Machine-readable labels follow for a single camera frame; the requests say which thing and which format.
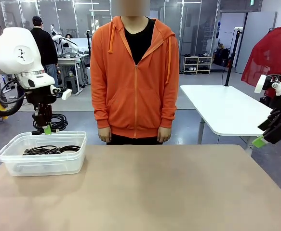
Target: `plastic container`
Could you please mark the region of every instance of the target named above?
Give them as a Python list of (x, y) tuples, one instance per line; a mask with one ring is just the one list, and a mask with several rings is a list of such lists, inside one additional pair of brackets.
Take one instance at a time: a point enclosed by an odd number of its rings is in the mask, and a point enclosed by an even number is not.
[[(30, 132), (14, 137), (0, 150), (3, 162), (12, 176), (49, 176), (78, 173), (84, 161), (87, 133), (84, 131), (61, 131), (51, 135), (33, 136)], [(25, 149), (38, 146), (80, 146), (77, 152), (51, 155), (23, 155)]]

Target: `fluorescent light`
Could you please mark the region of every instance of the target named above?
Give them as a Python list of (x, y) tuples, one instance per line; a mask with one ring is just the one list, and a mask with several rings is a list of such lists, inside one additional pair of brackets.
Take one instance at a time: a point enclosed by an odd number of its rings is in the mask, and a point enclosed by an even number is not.
[(110, 11), (110, 10), (90, 10), (90, 11)]
[(193, 4), (193, 3), (201, 3), (201, 1), (193, 1), (193, 2), (177, 2), (177, 4)]
[(90, 2), (75, 2), (75, 4), (100, 4), (99, 2), (93, 2), (93, 3), (90, 3)]

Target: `shoe rack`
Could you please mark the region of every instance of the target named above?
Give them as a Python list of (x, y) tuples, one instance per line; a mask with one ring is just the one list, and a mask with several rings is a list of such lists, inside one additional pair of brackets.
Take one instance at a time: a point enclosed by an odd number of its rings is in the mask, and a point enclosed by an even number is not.
[(183, 74), (201, 74), (210, 73), (212, 65), (212, 57), (208, 56), (191, 56), (185, 57), (183, 62)]

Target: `orange hoodie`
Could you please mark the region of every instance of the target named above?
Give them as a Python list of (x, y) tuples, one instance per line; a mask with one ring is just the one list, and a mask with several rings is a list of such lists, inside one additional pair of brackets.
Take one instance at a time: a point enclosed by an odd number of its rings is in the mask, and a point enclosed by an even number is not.
[(155, 137), (171, 128), (178, 93), (179, 52), (171, 29), (155, 21), (152, 43), (138, 65), (120, 17), (92, 40), (92, 104), (98, 128), (129, 138)]

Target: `black stand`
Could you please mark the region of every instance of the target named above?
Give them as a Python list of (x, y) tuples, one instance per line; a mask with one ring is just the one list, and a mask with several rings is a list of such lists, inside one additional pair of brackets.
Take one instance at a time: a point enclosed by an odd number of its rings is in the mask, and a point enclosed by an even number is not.
[(89, 48), (89, 58), (91, 58), (91, 46), (90, 46), (90, 35), (89, 32), (86, 32), (87, 40), (88, 40), (88, 48)]
[(231, 58), (230, 58), (230, 67), (229, 67), (229, 69), (228, 69), (225, 87), (228, 87), (228, 86), (229, 86), (229, 79), (230, 79), (230, 75), (231, 75), (233, 60), (234, 60), (234, 58), (235, 58), (235, 56), (236, 56), (236, 49), (237, 49), (237, 45), (238, 45), (238, 41), (239, 41), (240, 34), (241, 34), (241, 32), (238, 30), (238, 31), (237, 31), (237, 34), (236, 34), (235, 45), (234, 45), (234, 47), (233, 47), (232, 54), (231, 54)]

